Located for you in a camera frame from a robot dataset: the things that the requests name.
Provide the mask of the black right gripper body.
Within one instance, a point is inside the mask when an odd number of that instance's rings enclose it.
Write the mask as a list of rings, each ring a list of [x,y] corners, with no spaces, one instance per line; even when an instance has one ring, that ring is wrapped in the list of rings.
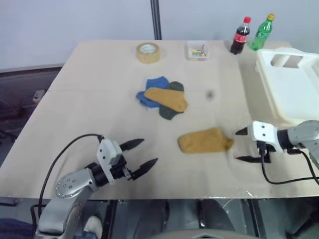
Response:
[[[257,159],[261,160],[263,154],[265,160],[270,160],[270,153],[275,152],[274,147],[263,141],[257,141],[256,144],[259,152],[259,157],[257,157]]]

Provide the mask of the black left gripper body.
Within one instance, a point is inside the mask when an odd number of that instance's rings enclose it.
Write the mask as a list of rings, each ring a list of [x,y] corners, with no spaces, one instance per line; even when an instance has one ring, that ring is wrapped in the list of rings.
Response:
[[[127,180],[132,179],[132,172],[127,168],[127,161],[124,156],[121,156],[119,161],[112,166],[111,173],[114,179],[120,179],[122,177]]]

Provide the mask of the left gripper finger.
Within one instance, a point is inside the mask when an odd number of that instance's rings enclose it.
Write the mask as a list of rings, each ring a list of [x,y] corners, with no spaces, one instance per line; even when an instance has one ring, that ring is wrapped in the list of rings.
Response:
[[[137,139],[129,140],[127,142],[124,142],[124,143],[120,144],[120,149],[122,151],[131,150],[131,149],[137,147],[143,141],[144,141],[143,138],[137,138]]]
[[[146,174],[156,164],[157,161],[158,159],[155,158],[142,164],[138,170],[132,173],[132,180],[136,180]]]

